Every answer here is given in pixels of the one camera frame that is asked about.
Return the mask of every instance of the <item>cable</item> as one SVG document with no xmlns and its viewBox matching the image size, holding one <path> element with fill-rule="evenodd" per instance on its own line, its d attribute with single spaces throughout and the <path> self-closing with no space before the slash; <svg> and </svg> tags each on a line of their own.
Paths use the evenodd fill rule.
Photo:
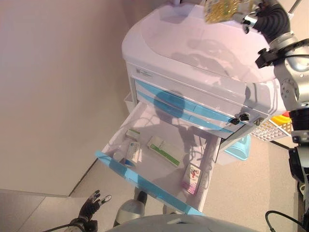
<svg viewBox="0 0 309 232">
<path fill-rule="evenodd" d="M 278 211 L 276 211 L 276 210 L 269 210 L 269 211 L 267 211 L 267 212 L 265 213 L 265 220 L 266 220 L 266 222 L 267 222 L 267 225 L 269 226 L 270 231 L 272 231 L 272 232 L 276 232 L 276 231 L 275 231 L 274 228 L 272 228 L 272 226 L 271 226 L 271 224 L 270 224 L 270 222 L 269 222 L 269 220 L 268 220 L 268 215 L 269 215 L 269 214 L 278 214 L 278 215 L 281 215 L 281 216 L 283 216 L 283 217 L 285 217 L 285 218 L 287 218 L 287 219 L 290 219 L 291 221 L 297 223 L 297 224 L 300 225 L 301 227 L 303 226 L 303 224 L 302 224 L 301 222 L 297 221 L 296 219 L 294 219 L 294 218 L 292 218 L 292 217 L 290 217 L 290 216 L 288 216 L 288 215 L 286 215 L 286 214 L 284 214 L 284 213 L 278 212 Z"/>
<path fill-rule="evenodd" d="M 43 232 L 56 231 L 56 230 L 59 230 L 59 229 L 65 228 L 65 227 L 69 227 L 69 226 L 76 226 L 76 227 L 78 227 L 78 228 L 81 230 L 81 232 L 86 232 L 86 231 L 84 230 L 84 228 L 83 228 L 81 225 L 79 225 L 79 224 L 74 224 L 74 223 L 70 223 L 70 224 L 63 225 L 63 226 L 57 226 L 57 227 L 55 227 L 55 228 L 52 228 L 52 229 L 49 229 L 49 230 L 46 230 L 46 231 L 43 231 Z"/>
<path fill-rule="evenodd" d="M 293 14 L 294 10 L 296 9 L 296 7 L 299 5 L 301 0 L 296 0 L 295 3 L 293 4 L 293 6 L 291 7 L 291 9 L 289 10 L 290 14 Z"/>
</svg>

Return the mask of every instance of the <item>blue drawer trim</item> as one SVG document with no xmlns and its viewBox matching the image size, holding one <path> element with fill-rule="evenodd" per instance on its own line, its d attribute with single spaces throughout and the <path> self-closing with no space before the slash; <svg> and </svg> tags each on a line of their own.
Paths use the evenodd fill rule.
<svg viewBox="0 0 309 232">
<path fill-rule="evenodd" d="M 115 171 L 117 174 L 122 176 L 127 181 L 131 182 L 134 186 L 147 192 L 149 195 L 152 195 L 156 198 L 159 198 L 165 201 L 166 203 L 174 206 L 175 208 L 177 208 L 178 210 L 186 214 L 205 216 L 203 213 L 187 205 L 186 203 L 180 201 L 176 197 L 170 195 L 168 192 L 164 191 L 163 189 L 159 188 L 155 184 L 141 177 L 140 175 L 138 175 L 136 172 L 132 171 L 131 169 L 120 164 L 119 162 L 111 158 L 110 156 L 100 151 L 96 151 L 95 154 L 96 154 L 96 157 L 102 163 L 104 163 L 106 166 L 108 166 L 110 169 Z"/>
<path fill-rule="evenodd" d="M 169 104 L 172 104 L 176 106 L 179 109 L 185 109 L 187 111 L 193 112 L 198 115 L 202 115 L 208 118 L 212 118 L 215 120 L 219 120 L 221 122 L 230 122 L 232 118 L 218 113 L 216 111 L 213 111 L 211 109 L 208 109 L 204 106 L 198 105 L 192 101 L 189 101 L 187 99 L 181 98 L 179 96 L 176 96 L 172 93 L 163 91 L 159 88 L 156 88 L 152 85 L 146 84 L 142 81 L 135 80 L 139 85 L 141 85 L 143 88 L 148 90 L 149 92 L 155 94 L 158 98 L 168 102 Z"/>
<path fill-rule="evenodd" d="M 198 117 L 195 117 L 193 115 L 189 115 L 185 112 L 183 112 L 182 110 L 180 109 L 177 109 L 177 108 L 174 108 L 174 107 L 171 107 L 163 102 L 160 102 L 156 99 L 153 99 L 152 97 L 149 97 L 148 95 L 142 93 L 142 92 L 139 92 L 137 91 L 138 94 L 140 94 L 143 98 L 145 98 L 147 101 L 149 101 L 150 103 L 152 103 L 153 105 L 155 105 L 156 107 L 158 107 L 159 109 L 169 113 L 170 115 L 173 115 L 177 118 L 182 118 L 183 120 L 186 120 L 186 121 L 189 121 L 189 122 L 192 122 L 194 124 L 197 124 L 197 125 L 200 125 L 200 126 L 203 126 L 203 127 L 206 127 L 206 128 L 209 128 L 209 129 L 212 129 L 212 130 L 216 130 L 216 131 L 221 131 L 221 132 L 226 132 L 226 133 L 232 133 L 230 130 L 227 130 L 227 129 L 224 129 L 222 127 L 219 127 L 217 125 L 214 125 L 210 122 L 206 122 Z"/>
</svg>

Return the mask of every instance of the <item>floor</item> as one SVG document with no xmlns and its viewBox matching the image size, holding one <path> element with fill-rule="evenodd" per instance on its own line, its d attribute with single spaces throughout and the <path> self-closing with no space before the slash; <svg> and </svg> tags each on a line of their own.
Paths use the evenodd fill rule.
<svg viewBox="0 0 309 232">
<path fill-rule="evenodd" d="M 20 228 L 3 230 L 0 226 L 0 229 L 7 232 L 43 231 L 66 224 L 77 217 L 87 196 L 97 189 L 102 195 L 112 195 L 112 200 L 93 217 L 98 220 L 99 231 L 106 231 L 112 227 L 119 206 L 133 197 L 134 188 L 99 161 L 71 197 L 46 197 L 41 203 L 38 201 L 42 199 L 37 199 L 33 205 L 39 206 L 24 224 L 19 225 Z M 145 214 L 161 214 L 162 206 L 162 203 L 149 197 Z M 270 209 L 297 218 L 297 193 L 295 181 L 290 175 L 288 153 L 284 148 L 252 138 L 247 161 L 224 166 L 216 164 L 214 167 L 203 212 L 209 217 L 266 232 L 269 230 L 264 213 Z M 296 226 L 282 217 L 271 216 L 270 220 L 276 231 L 296 231 Z"/>
<path fill-rule="evenodd" d="M 0 231 L 17 232 L 43 200 L 42 196 L 0 192 Z"/>
</svg>

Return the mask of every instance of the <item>blue drawer handle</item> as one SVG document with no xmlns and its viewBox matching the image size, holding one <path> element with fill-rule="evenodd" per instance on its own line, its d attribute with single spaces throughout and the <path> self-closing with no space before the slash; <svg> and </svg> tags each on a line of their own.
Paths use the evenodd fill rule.
<svg viewBox="0 0 309 232">
<path fill-rule="evenodd" d="M 206 128 L 210 128 L 210 129 L 213 129 L 213 130 L 216 130 L 216 131 L 222 131 L 222 132 L 227 132 L 227 133 L 232 133 L 230 130 L 227 130 L 227 129 L 224 129 L 222 127 L 219 127 L 217 125 L 214 125 L 210 122 L 206 122 L 198 117 L 195 117 L 193 115 L 189 115 L 185 112 L 183 112 L 182 110 L 180 109 L 177 109 L 177 108 L 174 108 L 174 107 L 171 107 L 163 102 L 160 102 L 156 99 L 153 99 L 152 97 L 149 97 L 148 95 L 142 93 L 142 92 L 139 92 L 137 91 L 138 94 L 140 94 L 143 98 L 145 98 L 147 101 L 151 102 L 153 105 L 155 105 L 156 107 L 158 107 L 159 109 L 169 113 L 170 115 L 173 115 L 177 118 L 182 118 L 186 121 L 189 121 L 189 122 L 192 122 L 192 123 L 195 123 L 197 125 L 200 125 L 200 126 L 203 126 L 203 127 L 206 127 Z"/>
</svg>

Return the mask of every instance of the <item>blue bin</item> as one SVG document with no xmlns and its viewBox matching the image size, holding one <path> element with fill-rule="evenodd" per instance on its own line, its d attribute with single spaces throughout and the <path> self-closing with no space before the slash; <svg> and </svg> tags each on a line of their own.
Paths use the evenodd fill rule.
<svg viewBox="0 0 309 232">
<path fill-rule="evenodd" d="M 247 135 L 242 139 L 238 140 L 233 145 L 229 146 L 227 149 L 224 150 L 229 155 L 232 155 L 240 160 L 247 160 L 249 157 L 250 152 L 250 145 L 251 145 L 251 137 Z"/>
</svg>

